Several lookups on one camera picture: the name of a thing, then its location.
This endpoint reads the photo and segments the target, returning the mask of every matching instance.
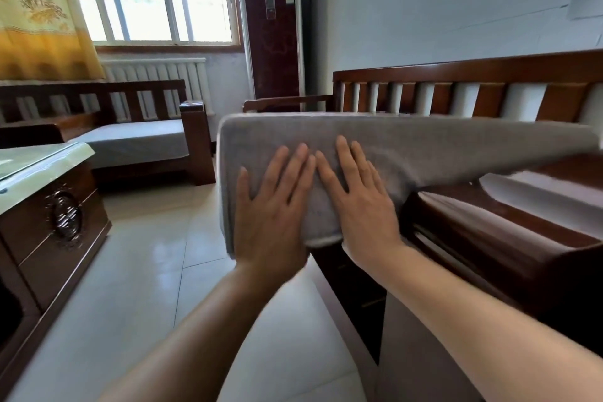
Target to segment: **window sill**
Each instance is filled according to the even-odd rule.
[[[243,45],[97,45],[101,54],[120,53],[242,53]]]

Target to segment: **drawer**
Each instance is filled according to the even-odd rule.
[[[79,209],[82,216],[81,227],[75,240],[69,241],[53,232],[19,266],[43,311],[61,291],[109,221],[97,192],[94,192]]]
[[[80,203],[96,189],[87,162],[82,162],[0,216],[0,234],[20,264],[52,232],[49,198],[68,190]]]

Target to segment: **window frame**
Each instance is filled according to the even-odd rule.
[[[164,0],[166,14],[170,20],[170,31],[172,35],[172,23],[176,23],[171,0]],[[226,0],[230,21],[230,42],[199,42],[185,40],[103,40],[93,41],[98,53],[159,53],[159,52],[242,52],[243,35],[241,24],[240,0]],[[104,0],[96,0],[103,28],[107,37],[113,36],[112,26],[107,15]]]

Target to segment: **drawer handle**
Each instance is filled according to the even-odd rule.
[[[69,246],[77,243],[84,225],[78,200],[68,191],[58,191],[50,197],[50,221],[59,241]]]

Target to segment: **white wall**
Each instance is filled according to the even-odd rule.
[[[162,55],[101,55],[103,59],[126,59],[161,57]],[[196,53],[194,55],[169,54],[166,57],[205,57],[209,92],[212,96],[214,116],[209,116],[212,140],[216,140],[218,124],[222,117],[239,113],[243,103],[249,99],[247,65],[244,53]]]
[[[603,47],[603,18],[568,21],[569,1],[312,0],[308,90],[334,70]]]

